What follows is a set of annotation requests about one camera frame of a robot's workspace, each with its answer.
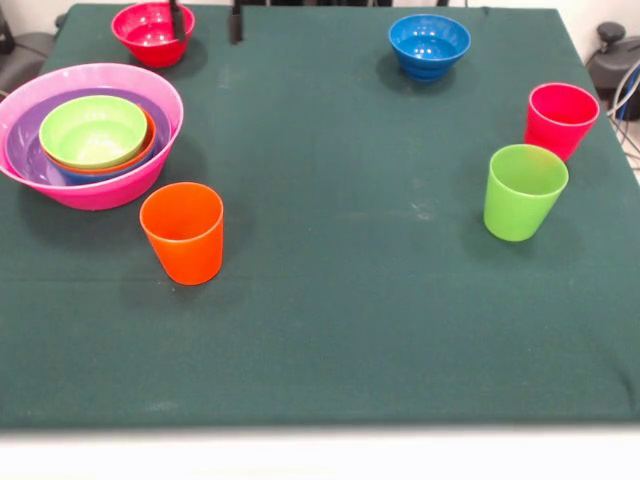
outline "cup rim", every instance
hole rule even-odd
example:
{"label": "cup rim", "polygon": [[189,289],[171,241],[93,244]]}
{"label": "cup rim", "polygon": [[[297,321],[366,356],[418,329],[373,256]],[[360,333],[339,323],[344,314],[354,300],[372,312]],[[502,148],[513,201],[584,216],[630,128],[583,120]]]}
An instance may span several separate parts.
{"label": "cup rim", "polygon": [[[496,157],[498,157],[498,155],[503,153],[505,150],[511,150],[511,149],[516,149],[516,148],[524,148],[524,149],[527,149],[527,150],[528,149],[538,150],[538,151],[540,151],[542,153],[549,154],[552,158],[554,158],[554,160],[557,163],[562,165],[562,169],[564,171],[564,180],[562,182],[562,185],[560,185],[560,187],[558,187],[557,189],[555,189],[554,191],[549,192],[549,193],[532,194],[532,193],[520,192],[518,190],[515,190],[515,189],[511,188],[510,186],[506,185],[503,181],[501,181],[493,171],[493,162],[496,159]],[[564,163],[562,161],[562,159],[558,155],[553,153],[551,150],[547,150],[546,148],[542,148],[542,147],[539,147],[537,145],[530,145],[528,143],[516,143],[516,144],[513,144],[513,145],[506,145],[506,146],[496,150],[494,152],[494,154],[491,156],[491,160],[489,161],[489,175],[491,175],[491,178],[493,178],[496,182],[498,182],[498,184],[500,184],[500,186],[502,186],[506,190],[509,190],[510,192],[515,193],[516,195],[520,195],[520,196],[527,197],[527,198],[554,197],[556,195],[559,195],[566,188],[567,184],[569,183],[569,169],[567,168],[567,164]]]}
{"label": "cup rim", "polygon": [[[586,120],[586,121],[581,122],[581,123],[559,122],[557,120],[553,120],[553,119],[547,117],[542,112],[540,112],[540,110],[538,110],[536,108],[536,106],[533,103],[533,96],[535,95],[535,93],[538,90],[541,90],[541,89],[546,88],[546,87],[552,87],[552,86],[568,87],[568,88],[571,88],[573,90],[578,90],[579,92],[583,93],[584,95],[586,95],[595,104],[596,113],[589,120]],[[600,104],[598,103],[598,100],[596,100],[595,97],[591,93],[589,93],[586,89],[584,89],[582,87],[578,87],[577,85],[572,85],[571,83],[565,83],[565,82],[548,82],[548,83],[542,83],[542,84],[536,86],[533,90],[531,90],[531,93],[529,93],[529,105],[531,106],[533,111],[535,111],[538,115],[540,115],[542,118],[547,120],[549,123],[553,123],[555,125],[561,125],[563,127],[584,127],[585,125],[589,125],[589,124],[595,122],[598,119],[598,117],[600,116]]]}
{"label": "cup rim", "polygon": [[[189,238],[185,238],[182,240],[174,240],[171,238],[165,238],[165,237],[161,237],[160,235],[156,235],[155,233],[153,233],[149,227],[146,225],[144,219],[143,219],[143,215],[144,215],[144,210],[145,208],[148,206],[149,201],[155,197],[156,195],[158,195],[159,193],[165,191],[165,190],[169,190],[172,188],[176,188],[176,187],[181,187],[181,186],[186,186],[186,185],[190,185],[190,186],[197,186],[200,188],[204,188],[205,190],[208,190],[209,192],[213,193],[213,195],[215,196],[216,200],[218,201],[218,203],[220,204],[220,215],[218,215],[218,218],[216,219],[216,221],[213,223],[213,225],[211,227],[209,227],[207,230],[205,230],[204,232],[194,236],[194,237],[189,237]],[[175,182],[175,183],[170,183],[168,185],[165,185],[164,187],[160,187],[159,189],[157,189],[155,192],[151,193],[151,195],[149,195],[147,198],[145,198],[144,202],[142,202],[142,205],[140,206],[140,213],[138,215],[138,218],[140,219],[140,225],[142,225],[143,230],[145,231],[145,233],[147,235],[150,235],[151,237],[153,237],[156,240],[159,240],[161,242],[165,242],[165,243],[173,243],[173,244],[184,244],[184,243],[190,243],[193,242],[194,240],[199,240],[201,238],[206,237],[207,235],[209,235],[211,232],[213,232],[216,228],[218,228],[218,226],[222,223],[222,220],[224,218],[224,202],[222,201],[222,197],[218,194],[218,192],[216,192],[213,188],[211,188],[208,185],[205,185],[203,183],[198,183],[198,182]]]}

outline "white wall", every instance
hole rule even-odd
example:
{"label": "white wall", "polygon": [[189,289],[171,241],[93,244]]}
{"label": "white wall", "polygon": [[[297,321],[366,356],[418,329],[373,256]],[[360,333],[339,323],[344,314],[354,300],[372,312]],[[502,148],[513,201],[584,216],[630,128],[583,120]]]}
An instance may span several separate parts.
{"label": "white wall", "polygon": [[[92,3],[131,3],[132,0],[87,0]],[[640,35],[640,0],[468,0],[469,6],[557,8],[580,56],[587,59],[598,47],[596,26],[606,20],[625,26],[628,35]],[[54,30],[54,19],[74,0],[0,0],[13,32]],[[187,0],[192,4],[227,4],[229,0]],[[397,6],[433,5],[435,0],[394,0]],[[462,6],[464,0],[450,0]]]}

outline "red cup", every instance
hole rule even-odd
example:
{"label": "red cup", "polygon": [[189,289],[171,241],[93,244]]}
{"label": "red cup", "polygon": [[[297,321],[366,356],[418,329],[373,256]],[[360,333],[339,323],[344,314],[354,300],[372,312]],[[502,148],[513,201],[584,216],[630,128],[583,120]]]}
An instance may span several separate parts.
{"label": "red cup", "polygon": [[566,83],[545,83],[529,95],[524,143],[551,150],[566,162],[600,114],[586,90]]}

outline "plastic bowl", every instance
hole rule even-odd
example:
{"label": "plastic bowl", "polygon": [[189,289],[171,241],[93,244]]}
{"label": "plastic bowl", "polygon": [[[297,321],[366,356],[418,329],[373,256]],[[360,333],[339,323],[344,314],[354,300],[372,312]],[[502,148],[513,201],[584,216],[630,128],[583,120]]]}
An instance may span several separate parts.
{"label": "plastic bowl", "polygon": [[147,117],[135,103],[88,95],[54,108],[40,125],[40,145],[59,163],[109,168],[135,157],[147,134]]}
{"label": "plastic bowl", "polygon": [[111,31],[140,62],[153,68],[178,63],[196,25],[193,12],[180,5],[186,40],[180,42],[173,33],[168,2],[139,3],[121,10],[113,17]]}
{"label": "plastic bowl", "polygon": [[113,95],[126,98],[146,110],[153,118],[153,123],[156,127],[157,141],[153,155],[169,143],[169,138],[171,138],[171,124],[169,123],[169,119],[162,109],[148,98],[128,90],[116,88],[84,88],[73,90],[54,95],[34,105],[23,113],[9,130],[4,144],[5,155],[10,166],[13,167],[18,175],[26,180],[44,185],[76,184],[67,181],[67,178],[63,177],[56,168],[53,168],[53,162],[50,161],[40,146],[38,131],[42,120],[52,109],[64,102],[86,95]]}
{"label": "plastic bowl", "polygon": [[108,180],[133,170],[139,164],[144,163],[147,160],[151,160],[156,142],[156,126],[153,122],[153,118],[151,118],[151,115],[147,112],[144,112],[144,114],[145,117],[147,117],[149,128],[147,129],[147,134],[142,142],[140,152],[131,158],[131,160],[116,165],[115,167],[98,170],[79,170],[58,163],[53,157],[49,157],[49,160],[53,166],[58,169],[62,176],[69,180],[67,182],[68,185],[84,185],[85,183],[101,182],[102,180]]}
{"label": "plastic bowl", "polygon": [[171,122],[171,138],[151,160],[123,175],[88,185],[43,185],[17,174],[2,151],[0,171],[17,182],[80,210],[105,210],[131,202],[147,191],[160,175],[184,121],[184,107],[176,89],[160,75],[119,63],[93,63],[61,68],[22,85],[0,102],[0,144],[20,116],[54,95],[82,88],[130,90],[156,103]]}
{"label": "plastic bowl", "polygon": [[419,82],[442,78],[471,46],[460,23],[440,15],[411,15],[389,29],[389,41],[405,73]]}

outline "plastic cup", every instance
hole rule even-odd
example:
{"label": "plastic cup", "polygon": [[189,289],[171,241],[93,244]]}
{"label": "plastic cup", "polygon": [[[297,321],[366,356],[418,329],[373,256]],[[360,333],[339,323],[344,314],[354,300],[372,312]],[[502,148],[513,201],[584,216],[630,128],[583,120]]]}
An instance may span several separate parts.
{"label": "plastic cup", "polygon": [[223,212],[214,190],[192,182],[167,185],[144,201],[140,224],[173,281],[199,285],[220,271]]}
{"label": "plastic cup", "polygon": [[577,150],[600,114],[586,90],[566,83],[545,83],[529,95],[524,143],[551,150],[565,162]]}
{"label": "plastic cup", "polygon": [[509,145],[491,157],[484,223],[510,242],[531,238],[567,186],[569,171],[553,152]]}

